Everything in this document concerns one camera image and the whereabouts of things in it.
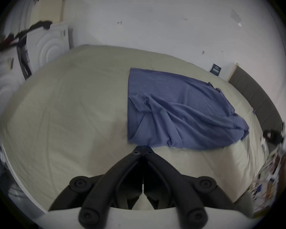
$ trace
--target blue towel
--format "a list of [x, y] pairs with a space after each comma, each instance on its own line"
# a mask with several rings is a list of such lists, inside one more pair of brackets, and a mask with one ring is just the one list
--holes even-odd
[[183, 75], [130, 69], [127, 138], [137, 145], [210, 150], [249, 133], [219, 88]]

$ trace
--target bed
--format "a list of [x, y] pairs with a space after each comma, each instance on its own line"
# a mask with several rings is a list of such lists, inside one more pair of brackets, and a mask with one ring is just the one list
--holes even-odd
[[250, 76], [239, 67], [226, 82], [172, 56], [112, 46], [72, 49], [40, 69], [10, 99], [0, 117], [0, 134], [20, 188], [39, 208], [48, 210], [73, 177], [104, 174], [136, 147], [126, 138], [131, 67], [211, 82], [246, 120], [249, 135], [225, 148], [154, 148], [181, 174], [214, 178], [236, 201], [268, 157], [269, 151], [264, 152], [260, 144], [262, 128], [282, 123], [277, 116], [270, 116], [270, 122], [264, 116], [268, 99], [259, 95], [262, 89], [252, 78], [243, 82], [243, 77]]

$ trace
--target wall mark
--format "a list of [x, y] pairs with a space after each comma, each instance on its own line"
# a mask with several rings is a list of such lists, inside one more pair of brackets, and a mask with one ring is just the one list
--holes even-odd
[[242, 20], [240, 19], [238, 13], [236, 13], [234, 10], [231, 10], [231, 18], [235, 20], [239, 26], [242, 26]]

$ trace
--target gray headboard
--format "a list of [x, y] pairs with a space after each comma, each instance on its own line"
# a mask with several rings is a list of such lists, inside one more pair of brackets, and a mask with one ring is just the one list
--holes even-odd
[[[282, 119], [261, 86], [242, 68], [236, 67], [235, 72], [229, 79], [229, 83], [234, 86], [250, 103], [255, 110], [262, 130], [274, 129], [281, 131]], [[268, 143], [269, 153], [275, 148]]]

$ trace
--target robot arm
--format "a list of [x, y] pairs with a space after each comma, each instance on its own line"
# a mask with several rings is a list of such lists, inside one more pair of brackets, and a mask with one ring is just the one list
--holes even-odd
[[[155, 210], [131, 210], [142, 191]], [[50, 211], [44, 228], [240, 228], [256, 223], [234, 210], [210, 177], [181, 175], [148, 146], [138, 146], [106, 174], [75, 177]]]

